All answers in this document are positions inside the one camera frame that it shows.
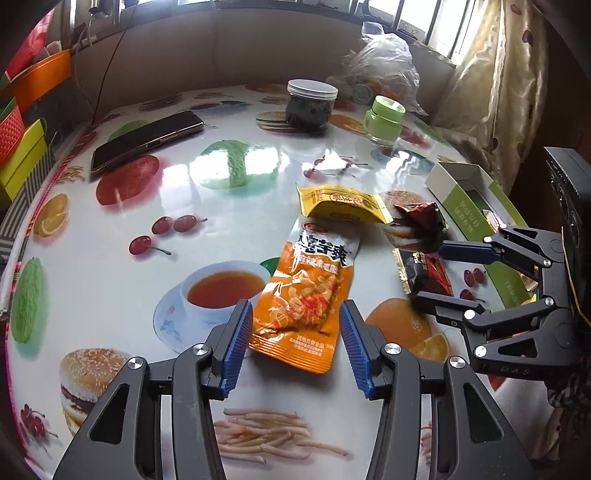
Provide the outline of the plaid sleeve forearm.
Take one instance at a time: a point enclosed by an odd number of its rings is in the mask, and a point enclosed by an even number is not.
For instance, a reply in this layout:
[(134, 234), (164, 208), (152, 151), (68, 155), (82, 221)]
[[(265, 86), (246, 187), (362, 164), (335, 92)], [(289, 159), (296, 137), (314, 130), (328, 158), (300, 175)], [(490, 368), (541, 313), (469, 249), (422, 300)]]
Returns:
[(534, 449), (534, 460), (555, 462), (570, 453), (590, 428), (590, 373), (547, 382), (553, 413)]

